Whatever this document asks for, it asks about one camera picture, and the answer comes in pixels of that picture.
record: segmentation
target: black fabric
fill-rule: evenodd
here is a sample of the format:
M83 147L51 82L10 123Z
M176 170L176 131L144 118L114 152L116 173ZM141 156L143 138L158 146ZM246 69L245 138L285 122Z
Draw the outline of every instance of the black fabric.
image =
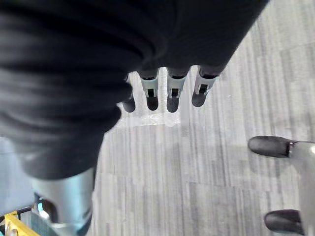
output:
M97 162L130 97L128 72L224 68L267 0L2 0L0 131L26 172L76 175Z

